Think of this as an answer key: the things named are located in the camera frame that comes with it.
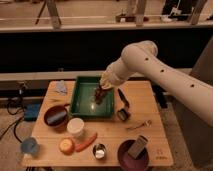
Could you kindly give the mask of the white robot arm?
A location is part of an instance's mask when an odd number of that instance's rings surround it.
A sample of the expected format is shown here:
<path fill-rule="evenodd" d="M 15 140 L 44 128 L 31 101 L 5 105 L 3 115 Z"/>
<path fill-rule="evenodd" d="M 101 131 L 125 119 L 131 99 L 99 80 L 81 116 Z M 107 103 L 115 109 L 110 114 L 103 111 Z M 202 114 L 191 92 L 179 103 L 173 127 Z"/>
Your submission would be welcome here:
<path fill-rule="evenodd" d="M 119 59 L 103 72 L 101 88 L 120 86 L 134 73 L 140 73 L 213 126 L 213 86 L 169 67 L 157 58 L 157 53 L 157 45 L 149 40 L 125 46 Z"/>

